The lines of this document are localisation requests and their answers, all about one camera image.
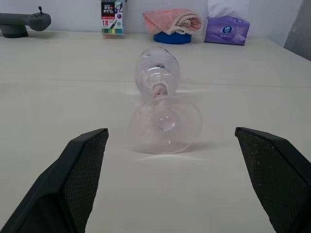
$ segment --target glass stem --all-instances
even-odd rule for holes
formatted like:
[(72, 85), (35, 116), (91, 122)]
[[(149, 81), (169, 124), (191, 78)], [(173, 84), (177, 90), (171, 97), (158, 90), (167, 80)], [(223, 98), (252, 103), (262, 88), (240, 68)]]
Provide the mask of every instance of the glass stem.
[(168, 94), (166, 85), (161, 83), (154, 85), (153, 92), (154, 98), (165, 97)]

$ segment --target tissue box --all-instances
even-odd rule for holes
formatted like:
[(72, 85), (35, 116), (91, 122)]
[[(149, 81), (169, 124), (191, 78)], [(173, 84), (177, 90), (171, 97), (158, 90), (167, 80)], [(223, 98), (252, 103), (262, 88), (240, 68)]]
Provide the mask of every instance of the tissue box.
[(244, 45), (249, 26), (249, 22), (230, 16), (207, 18), (204, 42)]

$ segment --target gray object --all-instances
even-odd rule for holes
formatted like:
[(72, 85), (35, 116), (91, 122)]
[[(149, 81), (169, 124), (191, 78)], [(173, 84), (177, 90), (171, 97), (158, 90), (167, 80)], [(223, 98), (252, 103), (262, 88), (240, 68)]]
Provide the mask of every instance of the gray object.
[(303, 0), (284, 48), (311, 61), (311, 1)]
[(0, 13), (0, 30), (6, 38), (20, 38), (28, 36), (26, 26), (34, 31), (44, 31), (51, 24), (51, 16), (43, 13), (39, 6), (39, 13), (32, 15)]

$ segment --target white wall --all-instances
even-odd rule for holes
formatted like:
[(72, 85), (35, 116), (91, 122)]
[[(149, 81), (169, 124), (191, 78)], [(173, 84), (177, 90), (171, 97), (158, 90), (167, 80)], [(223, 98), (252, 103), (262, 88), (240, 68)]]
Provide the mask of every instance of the white wall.
[[(249, 0), (251, 36), (266, 36), (283, 46), (302, 0)], [(37, 7), (52, 17), (49, 30), (100, 31), (100, 0), (0, 0), (1, 13), (33, 14)], [(207, 16), (207, 0), (128, 0), (127, 31), (146, 32), (142, 12), (190, 8)]]

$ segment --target blue container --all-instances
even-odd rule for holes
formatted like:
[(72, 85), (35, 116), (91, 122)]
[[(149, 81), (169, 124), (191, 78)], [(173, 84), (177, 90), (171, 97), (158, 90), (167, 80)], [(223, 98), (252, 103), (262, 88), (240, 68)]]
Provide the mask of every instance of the blue container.
[(179, 33), (172, 33), (171, 35), (168, 35), (164, 32), (160, 32), (154, 35), (154, 41), (164, 44), (182, 45), (191, 42), (191, 35), (182, 35)]

